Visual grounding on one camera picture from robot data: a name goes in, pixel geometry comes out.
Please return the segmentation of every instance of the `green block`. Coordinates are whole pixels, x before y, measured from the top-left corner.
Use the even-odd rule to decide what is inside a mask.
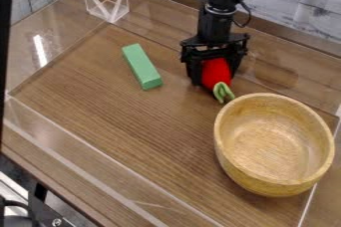
[[[126,46],[123,48],[123,54],[134,70],[135,77],[140,82],[143,90],[159,87],[163,84],[162,76],[140,44]]]

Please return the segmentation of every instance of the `wooden table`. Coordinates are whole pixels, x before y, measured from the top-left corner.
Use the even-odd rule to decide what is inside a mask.
[[[130,3],[116,25],[87,14],[83,0],[59,0],[13,27],[3,153],[103,226],[295,226],[309,192],[255,196],[218,166],[221,105],[191,86],[178,60],[196,10],[170,0]],[[287,95],[334,130],[340,59],[245,32],[250,51],[235,94]],[[122,56],[132,43],[164,80],[148,92]]]

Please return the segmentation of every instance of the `red object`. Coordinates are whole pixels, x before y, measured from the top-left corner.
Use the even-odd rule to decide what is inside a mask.
[[[212,91],[217,83],[225,82],[230,86],[231,73],[225,58],[203,61],[202,64],[202,85]]]

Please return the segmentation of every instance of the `bowl rim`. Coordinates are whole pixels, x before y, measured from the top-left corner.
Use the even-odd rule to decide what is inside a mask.
[[[283,99],[294,104],[297,104],[301,108],[303,108],[311,115],[313,117],[317,119],[317,121],[321,124],[321,127],[323,129],[323,131],[326,132],[326,136],[327,136],[327,144],[329,144],[329,152],[326,155],[326,159],[323,161],[323,163],[321,164],[319,168],[317,169],[317,171],[309,175],[307,177],[302,178],[302,179],[291,179],[291,180],[278,180],[275,178],[270,178],[267,176],[262,176],[257,173],[254,173],[253,171],[250,171],[247,168],[242,167],[225,153],[225,150],[222,150],[222,139],[219,136],[219,124],[221,124],[221,119],[226,113],[226,111],[233,108],[239,102],[245,101],[246,99],[250,98],[255,98],[255,97],[269,97],[269,98],[277,98],[277,99]],[[333,163],[333,158],[334,158],[334,137],[332,134],[332,131],[322,119],[322,117],[317,114],[317,112],[307,106],[305,105],[302,102],[297,101],[295,99],[282,96],[282,95],[277,95],[277,94],[271,94],[271,93],[257,93],[257,94],[249,94],[245,96],[238,97],[235,100],[233,100],[219,111],[217,118],[215,118],[215,122],[214,122],[214,142],[215,142],[215,146],[218,147],[219,151],[222,152],[222,156],[223,158],[231,163],[231,165],[239,170],[242,171],[246,175],[249,175],[250,177],[261,180],[261,181],[266,181],[271,184],[278,184],[278,185],[299,185],[302,183],[309,183],[314,180],[317,180],[323,173],[326,172],[326,170],[329,169],[332,163]]]

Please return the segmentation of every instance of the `wooden bowl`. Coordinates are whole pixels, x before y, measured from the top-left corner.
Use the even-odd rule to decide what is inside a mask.
[[[270,197],[307,190],[334,157],[334,139],[319,115],[274,94],[239,97],[214,124],[215,153],[230,178]]]

